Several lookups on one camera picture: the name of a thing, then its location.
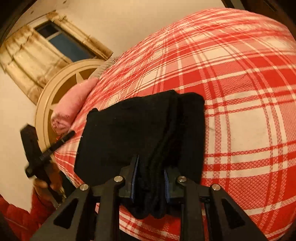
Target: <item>window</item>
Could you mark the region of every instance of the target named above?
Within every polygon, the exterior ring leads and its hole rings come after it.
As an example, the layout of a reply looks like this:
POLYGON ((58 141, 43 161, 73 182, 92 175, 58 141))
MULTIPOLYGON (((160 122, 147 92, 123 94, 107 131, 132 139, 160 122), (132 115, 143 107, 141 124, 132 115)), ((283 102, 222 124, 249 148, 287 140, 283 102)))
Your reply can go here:
POLYGON ((73 62, 94 58, 96 55, 53 22, 46 22, 35 30, 73 62))

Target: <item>red and white plaid blanket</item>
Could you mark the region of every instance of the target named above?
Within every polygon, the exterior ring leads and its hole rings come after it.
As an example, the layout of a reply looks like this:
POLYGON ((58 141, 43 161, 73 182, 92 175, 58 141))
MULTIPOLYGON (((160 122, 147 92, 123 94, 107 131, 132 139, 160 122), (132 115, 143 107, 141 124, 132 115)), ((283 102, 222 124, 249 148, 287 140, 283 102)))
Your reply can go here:
MULTIPOLYGON (((83 183, 73 168, 92 108, 170 89, 205 99, 202 184, 219 183, 269 240, 278 239, 296 217, 296 42, 258 14, 201 11, 125 52, 89 94, 75 138, 55 153, 60 169, 83 183)), ((136 220, 121 207, 120 229, 140 240, 178 240, 180 220, 136 220)))

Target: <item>dark window pane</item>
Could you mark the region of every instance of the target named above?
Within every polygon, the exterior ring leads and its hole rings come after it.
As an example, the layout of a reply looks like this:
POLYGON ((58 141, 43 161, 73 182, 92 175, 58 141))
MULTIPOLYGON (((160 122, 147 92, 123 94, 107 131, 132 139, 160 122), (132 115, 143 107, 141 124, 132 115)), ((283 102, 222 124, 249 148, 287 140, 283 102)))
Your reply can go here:
POLYGON ((80 43, 64 33, 59 34, 49 41, 73 62, 94 57, 94 55, 81 46, 80 43))
POLYGON ((58 30, 56 30, 50 23, 47 23, 36 28, 36 31, 40 33, 44 38, 47 38, 56 33, 58 30))

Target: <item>black plastic tool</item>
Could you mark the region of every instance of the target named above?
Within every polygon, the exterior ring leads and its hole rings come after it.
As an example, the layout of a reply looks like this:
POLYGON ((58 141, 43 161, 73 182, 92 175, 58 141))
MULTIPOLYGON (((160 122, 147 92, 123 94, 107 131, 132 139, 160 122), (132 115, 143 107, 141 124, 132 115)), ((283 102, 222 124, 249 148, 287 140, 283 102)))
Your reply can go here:
MULTIPOLYGON (((119 205, 132 202, 137 163, 121 169, 120 175, 103 185, 77 188, 37 230, 30 241, 89 241, 94 226, 94 210, 100 202, 94 241, 118 241, 119 205)), ((210 241, 267 241, 248 215, 218 184, 210 187, 180 176, 177 168, 165 170, 167 205, 179 204, 181 241, 204 241, 202 204, 205 207, 210 241)))
POLYGON ((26 158, 29 165, 25 168, 25 173, 28 178, 36 176, 38 179, 45 181, 48 185, 48 190, 57 201, 58 204, 62 203, 62 196, 51 189, 51 181, 45 171, 46 166, 50 163, 50 155, 60 148, 66 141, 75 135, 75 131, 70 131, 68 134, 59 139, 46 151, 42 152, 38 145, 38 137, 35 127, 26 125, 21 131, 20 135, 26 153, 26 158))

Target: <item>folded black cloth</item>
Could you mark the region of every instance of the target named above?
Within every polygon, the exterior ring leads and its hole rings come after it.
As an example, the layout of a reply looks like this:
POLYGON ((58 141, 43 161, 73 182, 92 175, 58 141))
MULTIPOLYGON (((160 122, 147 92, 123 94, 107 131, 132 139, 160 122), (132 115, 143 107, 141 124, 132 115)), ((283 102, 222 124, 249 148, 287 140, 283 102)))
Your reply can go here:
POLYGON ((135 201, 125 203, 135 218, 166 213, 164 167, 177 166, 199 183, 205 142, 204 99, 166 91, 93 109, 79 143, 75 173, 89 185, 105 183, 139 154, 135 201))

